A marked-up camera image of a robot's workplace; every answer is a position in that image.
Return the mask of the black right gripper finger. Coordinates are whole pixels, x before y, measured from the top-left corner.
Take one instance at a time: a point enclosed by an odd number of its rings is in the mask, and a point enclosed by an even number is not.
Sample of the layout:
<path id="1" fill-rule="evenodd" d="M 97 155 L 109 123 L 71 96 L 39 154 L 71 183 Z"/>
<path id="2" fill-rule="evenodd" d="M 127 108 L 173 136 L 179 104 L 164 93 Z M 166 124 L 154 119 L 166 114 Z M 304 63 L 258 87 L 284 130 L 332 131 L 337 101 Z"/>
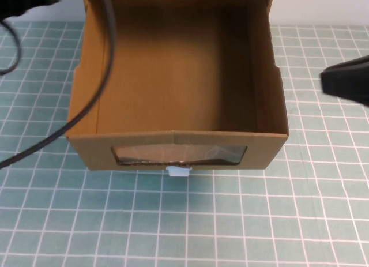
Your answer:
<path id="1" fill-rule="evenodd" d="M 368 107 L 368 55 L 327 67 L 319 78 L 324 94 Z"/>

